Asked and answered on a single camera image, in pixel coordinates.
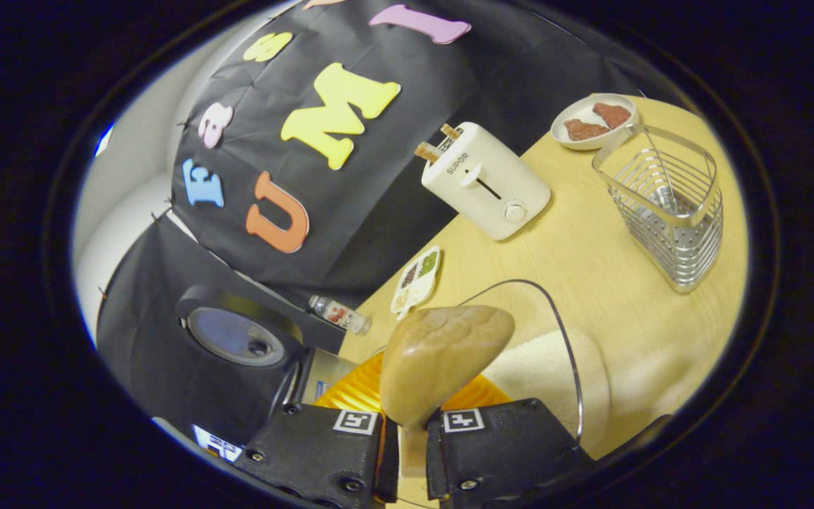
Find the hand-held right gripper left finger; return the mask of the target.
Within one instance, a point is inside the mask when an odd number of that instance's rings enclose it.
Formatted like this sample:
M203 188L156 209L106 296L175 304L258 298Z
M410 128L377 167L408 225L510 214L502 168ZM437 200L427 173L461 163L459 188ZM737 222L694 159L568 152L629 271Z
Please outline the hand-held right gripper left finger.
M398 500L399 433L381 409L382 354L361 364L309 353L235 467L314 505L384 508Z

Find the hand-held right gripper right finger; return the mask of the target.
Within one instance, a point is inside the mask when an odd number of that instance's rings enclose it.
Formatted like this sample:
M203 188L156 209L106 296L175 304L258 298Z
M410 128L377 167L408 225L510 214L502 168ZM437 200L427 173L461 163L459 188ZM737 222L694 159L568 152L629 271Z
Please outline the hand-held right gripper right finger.
M595 466L542 399L512 399L483 376L426 426L427 498L442 508L519 508Z

